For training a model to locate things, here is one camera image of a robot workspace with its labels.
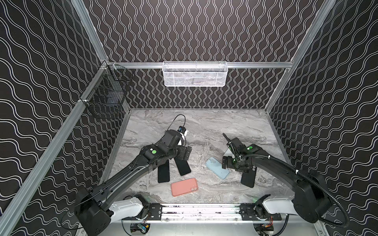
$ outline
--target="smartphone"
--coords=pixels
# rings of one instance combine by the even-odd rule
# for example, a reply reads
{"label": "smartphone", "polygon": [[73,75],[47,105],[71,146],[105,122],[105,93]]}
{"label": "smartphone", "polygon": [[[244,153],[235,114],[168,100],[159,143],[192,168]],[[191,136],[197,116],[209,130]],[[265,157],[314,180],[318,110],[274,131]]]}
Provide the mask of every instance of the smartphone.
{"label": "smartphone", "polygon": [[214,157],[210,157],[206,163],[205,166],[209,168],[214,174],[216,174],[219,178],[225,179],[227,175],[230,173],[227,169],[222,169],[222,164],[215,159]]}
{"label": "smartphone", "polygon": [[172,196],[177,197],[183,194],[192,193],[198,190],[197,180],[195,178],[178,181],[170,185]]}

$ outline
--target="wire mesh basket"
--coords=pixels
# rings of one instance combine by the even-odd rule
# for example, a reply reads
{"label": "wire mesh basket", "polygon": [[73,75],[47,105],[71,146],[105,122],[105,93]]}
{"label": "wire mesh basket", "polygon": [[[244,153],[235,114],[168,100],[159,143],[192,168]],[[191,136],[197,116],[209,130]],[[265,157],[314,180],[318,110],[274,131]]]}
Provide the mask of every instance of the wire mesh basket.
{"label": "wire mesh basket", "polygon": [[103,74],[84,104],[95,118],[118,118],[125,100],[124,88],[112,75]]}
{"label": "wire mesh basket", "polygon": [[227,73],[227,62],[163,62],[165,86],[223,87]]}
{"label": "wire mesh basket", "polygon": [[134,71],[120,65],[108,65],[109,71],[115,81],[129,82],[134,76]]}

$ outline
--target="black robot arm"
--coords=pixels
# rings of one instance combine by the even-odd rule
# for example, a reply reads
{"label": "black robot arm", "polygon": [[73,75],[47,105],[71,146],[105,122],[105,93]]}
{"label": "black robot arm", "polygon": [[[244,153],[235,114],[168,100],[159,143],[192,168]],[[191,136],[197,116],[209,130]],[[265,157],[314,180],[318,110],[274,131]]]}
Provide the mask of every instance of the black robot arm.
{"label": "black robot arm", "polygon": [[[225,134],[227,146],[234,157],[223,157],[223,168],[233,168],[237,171],[249,173],[255,167],[261,168],[270,173],[294,191],[295,196],[292,200],[295,211],[304,220],[315,223],[318,220],[327,224],[347,227],[349,216],[343,206],[328,191],[324,176],[318,172],[301,173],[286,162],[273,157],[261,147],[251,144],[246,147],[238,138],[230,140]],[[322,215],[333,205],[336,204],[342,211],[345,222],[335,223],[322,218]],[[269,214],[263,207],[257,209],[261,218],[266,218]]]}
{"label": "black robot arm", "polygon": [[[114,214],[110,206],[138,179],[169,159],[188,160],[192,148],[178,145],[183,143],[185,128],[181,126],[179,131],[167,130],[157,143],[144,146],[138,156],[112,178],[91,191],[83,188],[77,192],[75,215],[87,232],[97,235],[108,226]],[[94,225],[101,227],[92,232]]]}

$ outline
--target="wavy line pattern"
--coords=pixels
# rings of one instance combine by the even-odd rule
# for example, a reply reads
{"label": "wavy line pattern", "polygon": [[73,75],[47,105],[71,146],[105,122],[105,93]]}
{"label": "wavy line pattern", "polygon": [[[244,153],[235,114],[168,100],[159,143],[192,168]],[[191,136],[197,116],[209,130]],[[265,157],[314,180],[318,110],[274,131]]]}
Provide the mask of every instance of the wavy line pattern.
{"label": "wavy line pattern", "polygon": [[[230,69],[223,87],[166,87],[161,69],[134,71],[126,89],[132,108],[265,108],[284,69]],[[118,74],[129,80],[126,71]]]}
{"label": "wavy line pattern", "polygon": [[323,0],[84,0],[114,62],[286,62]]}
{"label": "wavy line pattern", "polygon": [[378,1],[338,0],[271,112],[291,163],[324,174],[347,209],[333,236],[378,235],[377,60]]}
{"label": "wavy line pattern", "polygon": [[0,0],[0,216],[101,62],[69,0]]}
{"label": "wavy line pattern", "polygon": [[123,116],[101,120],[86,110],[43,179],[38,191],[19,220],[12,235],[75,235],[79,223],[73,216],[76,192],[98,185],[112,151]]}

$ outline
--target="gray marble tabletop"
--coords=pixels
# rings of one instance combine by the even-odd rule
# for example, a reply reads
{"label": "gray marble tabletop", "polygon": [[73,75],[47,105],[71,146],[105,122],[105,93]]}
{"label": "gray marble tabletop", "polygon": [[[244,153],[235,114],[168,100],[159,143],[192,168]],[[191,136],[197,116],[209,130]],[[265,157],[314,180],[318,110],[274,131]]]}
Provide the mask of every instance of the gray marble tabletop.
{"label": "gray marble tabletop", "polygon": [[[284,160],[264,111],[132,110],[131,113],[110,176],[126,167],[143,146],[159,140],[178,114],[186,116],[187,145],[193,148],[188,161],[192,172],[180,176],[175,162],[171,160],[170,182],[158,183],[156,169],[125,190],[124,196],[139,193],[150,202],[177,203],[249,203],[255,202],[264,194],[294,196],[286,185],[259,168],[255,187],[249,188],[240,183],[240,172],[230,170],[230,174],[222,180],[205,166],[210,157],[222,162],[222,156],[227,150],[222,133],[230,139],[238,137],[245,144],[259,145],[271,155]],[[183,117],[179,116],[171,128],[177,129],[182,124]],[[198,191],[173,197],[170,184],[189,178],[196,178]]]}

